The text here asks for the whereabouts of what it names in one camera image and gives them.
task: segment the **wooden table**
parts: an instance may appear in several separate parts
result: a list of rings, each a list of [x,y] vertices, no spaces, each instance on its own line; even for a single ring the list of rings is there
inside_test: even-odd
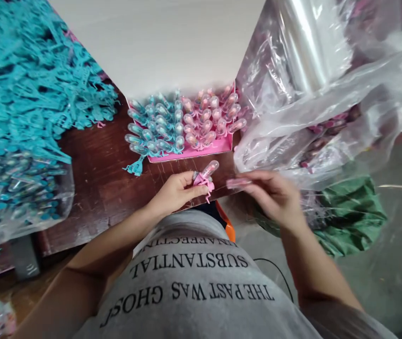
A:
[[[159,164],[150,164],[146,159],[140,177],[123,170],[139,155],[130,151],[124,141],[132,120],[127,115],[125,98],[120,95],[119,100],[122,105],[117,108],[117,115],[104,128],[74,129],[59,142],[62,150],[72,157],[75,197],[65,221],[37,234],[44,256],[89,242],[146,205],[171,174],[202,171],[212,159],[220,163],[220,168],[213,175],[216,188],[210,200],[232,193],[225,181],[234,176],[233,152]],[[204,198],[197,198],[184,209],[204,202]]]

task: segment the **plastic capsule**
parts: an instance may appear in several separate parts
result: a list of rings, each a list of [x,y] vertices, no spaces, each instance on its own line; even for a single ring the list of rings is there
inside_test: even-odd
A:
[[[203,110],[209,108],[209,104],[210,104],[210,95],[204,94],[201,97],[201,102],[199,104],[200,110],[203,111]]]
[[[207,120],[210,119],[211,115],[212,115],[212,111],[207,108],[207,109],[202,111],[201,116],[199,117],[199,120],[202,123],[204,123],[204,122],[206,122]]]
[[[160,134],[163,137],[163,139],[171,140],[168,130],[164,126],[157,125],[157,133]]]
[[[210,130],[212,129],[212,126],[213,126],[213,122],[211,122],[210,120],[207,120],[206,122],[204,122],[202,124],[201,134],[203,136],[205,136],[208,132],[210,132]]]
[[[138,144],[130,144],[130,150],[140,155],[148,154],[148,150],[144,146]]]
[[[182,110],[176,110],[176,112],[174,112],[174,122],[182,122],[183,119],[183,111]]]
[[[163,106],[161,103],[158,103],[155,106],[155,109],[157,110],[157,113],[159,113],[160,115],[162,115],[165,119],[170,120],[171,119],[171,113],[169,113],[168,109]]]
[[[142,140],[134,134],[126,134],[124,137],[125,141],[129,144],[141,144]]]
[[[152,134],[152,132],[149,129],[144,129],[143,130],[143,139],[145,141],[154,140],[154,135]]]
[[[188,133],[195,134],[195,129],[194,129],[193,126],[191,126],[191,125],[185,125],[185,126],[183,127],[183,131],[184,131],[186,134],[188,134]]]
[[[232,93],[226,102],[223,105],[223,111],[227,112],[233,104],[235,104],[238,100],[238,94],[237,93]]]
[[[179,151],[182,151],[184,143],[185,143],[185,139],[183,138],[183,136],[178,136],[176,138],[176,142],[175,142],[176,149],[178,149]]]
[[[204,139],[204,146],[210,146],[210,144],[216,139],[216,133],[208,132]]]
[[[230,124],[228,126],[228,132],[230,134],[237,132],[239,129],[242,129],[246,126],[246,120],[245,119],[238,119],[235,123]]]
[[[141,125],[144,125],[146,123],[146,117],[133,108],[129,109],[127,111],[127,114],[129,115],[129,117],[139,122]]]
[[[210,98],[210,109],[217,109],[220,107],[220,99],[217,96]]]
[[[188,133],[186,136],[185,136],[185,140],[190,144],[190,146],[191,147],[193,147],[193,148],[196,148],[197,146],[198,146],[198,140],[196,139],[196,137],[193,135],[193,134],[191,134],[191,133]]]
[[[138,100],[132,99],[130,101],[130,103],[132,105],[131,108],[134,108],[135,110],[137,110],[138,112],[140,112],[142,114],[146,113],[146,109],[144,108],[144,106],[142,104],[139,103]]]
[[[239,104],[233,104],[231,108],[226,112],[226,120],[227,121],[234,120],[238,116],[240,109],[241,107]]]
[[[172,151],[172,146],[162,139],[157,140],[157,147],[160,148],[162,151]]]
[[[188,114],[193,114],[193,112],[195,111],[195,108],[193,107],[193,103],[191,102],[190,99],[188,98],[182,98],[182,104],[183,104],[183,108],[185,108],[185,112],[187,112]]]
[[[220,163],[217,160],[212,160],[200,174],[204,179],[207,179],[212,176],[219,166]]]
[[[155,118],[155,122],[157,123],[157,125],[162,125],[165,128],[169,128],[168,120],[166,120],[162,115],[157,115],[157,117]]]
[[[159,152],[159,149],[158,149],[158,147],[157,147],[157,144],[156,144],[156,142],[155,141],[148,141],[147,143],[146,143],[146,146],[148,147],[148,149],[152,152],[152,153],[158,153]]]
[[[136,123],[129,123],[127,126],[130,132],[135,133],[136,135],[142,137],[143,136],[143,128],[138,126]]]
[[[220,118],[218,120],[218,124],[216,125],[216,133],[219,135],[226,133],[226,120],[224,118]]]
[[[183,124],[181,122],[176,123],[176,126],[174,126],[174,131],[176,132],[177,136],[181,136],[183,134]]]
[[[191,125],[194,126],[195,125],[195,120],[193,119],[193,117],[190,114],[185,114],[183,116],[183,121],[187,124],[187,125]]]
[[[177,110],[183,110],[183,104],[180,100],[174,101],[174,109]]]

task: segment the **left hand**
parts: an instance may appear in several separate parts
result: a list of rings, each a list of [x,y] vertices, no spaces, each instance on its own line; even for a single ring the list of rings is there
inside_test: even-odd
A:
[[[152,213],[166,217],[200,195],[209,193],[207,186],[186,188],[193,183],[193,171],[171,175],[146,206]]]

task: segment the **white paper sheet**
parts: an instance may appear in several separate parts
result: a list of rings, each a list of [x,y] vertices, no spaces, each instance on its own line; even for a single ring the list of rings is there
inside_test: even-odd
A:
[[[231,83],[264,0],[49,0],[127,96]]]

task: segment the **right hand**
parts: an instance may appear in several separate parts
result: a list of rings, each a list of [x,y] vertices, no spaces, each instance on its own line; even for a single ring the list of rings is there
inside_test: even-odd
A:
[[[305,223],[298,188],[278,172],[252,171],[237,175],[253,181],[243,189],[262,207],[265,214],[281,227]]]

